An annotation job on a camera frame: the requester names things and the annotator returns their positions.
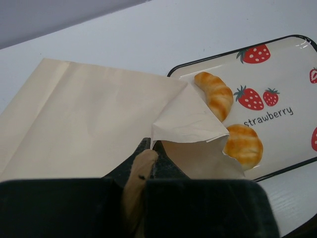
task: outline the beige paper bag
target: beige paper bag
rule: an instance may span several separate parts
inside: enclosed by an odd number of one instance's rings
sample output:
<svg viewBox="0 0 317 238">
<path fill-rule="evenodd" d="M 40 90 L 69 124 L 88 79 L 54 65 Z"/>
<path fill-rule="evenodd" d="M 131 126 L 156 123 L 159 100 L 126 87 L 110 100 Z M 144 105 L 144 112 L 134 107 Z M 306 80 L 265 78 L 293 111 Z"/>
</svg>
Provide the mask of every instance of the beige paper bag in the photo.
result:
<svg viewBox="0 0 317 238">
<path fill-rule="evenodd" d="M 226 141 L 227 135 L 187 82 L 44 59 L 0 115 L 0 181 L 102 177 L 145 137 L 182 145 L 202 141 L 209 148 L 206 141 Z M 213 166 L 208 170 L 204 162 L 199 176 L 189 175 L 215 178 L 229 166 L 225 176 L 242 177 L 238 162 L 220 153 L 223 144 L 215 145 Z M 227 162 L 217 168 L 217 161 Z"/>
</svg>

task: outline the white surface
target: white surface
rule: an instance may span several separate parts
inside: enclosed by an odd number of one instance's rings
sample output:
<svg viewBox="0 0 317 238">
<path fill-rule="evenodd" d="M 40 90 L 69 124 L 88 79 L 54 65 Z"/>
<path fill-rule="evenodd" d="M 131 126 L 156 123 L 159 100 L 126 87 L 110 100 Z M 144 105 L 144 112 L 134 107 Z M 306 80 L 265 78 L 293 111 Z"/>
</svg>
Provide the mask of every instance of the white surface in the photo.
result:
<svg viewBox="0 0 317 238">
<path fill-rule="evenodd" d="M 0 49 L 146 0 L 0 0 Z"/>
<path fill-rule="evenodd" d="M 153 0 L 0 51 L 0 112 L 43 57 L 166 75 L 278 37 L 317 40 L 315 0 Z M 317 163 L 267 179 L 281 234 L 317 213 Z"/>
</svg>

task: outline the plate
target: plate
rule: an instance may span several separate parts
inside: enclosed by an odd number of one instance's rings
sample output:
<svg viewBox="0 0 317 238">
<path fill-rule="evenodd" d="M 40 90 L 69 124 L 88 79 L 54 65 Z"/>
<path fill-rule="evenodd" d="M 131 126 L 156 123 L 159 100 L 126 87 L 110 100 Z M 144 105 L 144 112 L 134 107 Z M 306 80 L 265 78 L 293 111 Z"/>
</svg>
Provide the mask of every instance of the plate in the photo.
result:
<svg viewBox="0 0 317 238">
<path fill-rule="evenodd" d="M 194 84 L 202 71 L 219 76 L 235 94 L 223 125 L 244 124 L 262 140 L 262 160 L 245 171 L 248 179 L 263 180 L 317 160 L 314 41 L 287 36 L 176 66 L 168 76 L 191 83 L 205 100 Z"/>
</svg>

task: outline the toy croissant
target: toy croissant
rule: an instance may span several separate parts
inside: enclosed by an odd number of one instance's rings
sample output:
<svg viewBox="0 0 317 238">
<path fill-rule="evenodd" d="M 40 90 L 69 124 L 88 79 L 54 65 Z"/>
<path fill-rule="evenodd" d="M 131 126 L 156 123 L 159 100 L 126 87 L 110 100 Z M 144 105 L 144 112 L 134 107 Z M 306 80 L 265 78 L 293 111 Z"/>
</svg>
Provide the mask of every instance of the toy croissant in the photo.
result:
<svg viewBox="0 0 317 238">
<path fill-rule="evenodd" d="M 223 122 L 233 104 L 231 89 L 219 77 L 207 72 L 197 74 L 195 84 L 204 91 L 210 110 L 219 121 Z"/>
<path fill-rule="evenodd" d="M 256 166 L 263 154 L 263 145 L 257 133 L 250 127 L 235 124 L 227 127 L 229 137 L 224 153 L 240 162 L 243 170 Z"/>
</svg>

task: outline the strawberry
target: strawberry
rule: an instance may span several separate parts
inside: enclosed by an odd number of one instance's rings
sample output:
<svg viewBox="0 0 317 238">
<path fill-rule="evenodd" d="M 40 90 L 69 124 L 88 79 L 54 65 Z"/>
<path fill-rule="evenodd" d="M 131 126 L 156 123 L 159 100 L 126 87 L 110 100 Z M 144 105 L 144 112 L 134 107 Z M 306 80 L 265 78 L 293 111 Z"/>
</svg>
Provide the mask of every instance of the strawberry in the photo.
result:
<svg viewBox="0 0 317 238">
<path fill-rule="evenodd" d="M 256 111 L 264 108 L 262 99 L 255 90 L 247 88 L 247 86 L 241 86 L 241 89 L 237 88 L 237 90 L 238 92 L 234 93 L 237 96 L 236 101 L 239 101 L 243 107 Z"/>
<path fill-rule="evenodd" d="M 247 50 L 240 51 L 237 58 L 240 57 L 241 63 L 262 63 L 271 56 L 266 45 L 256 46 Z"/>
<path fill-rule="evenodd" d="M 311 78 L 311 83 L 317 83 L 317 68 L 313 68 L 310 71 L 309 77 Z"/>
<path fill-rule="evenodd" d="M 317 151 L 317 128 L 314 130 L 312 135 L 312 148 Z"/>
<path fill-rule="evenodd" d="M 278 94 L 279 92 L 277 90 L 268 88 L 263 93 L 263 100 L 268 106 L 272 107 L 278 102 Z"/>
</svg>

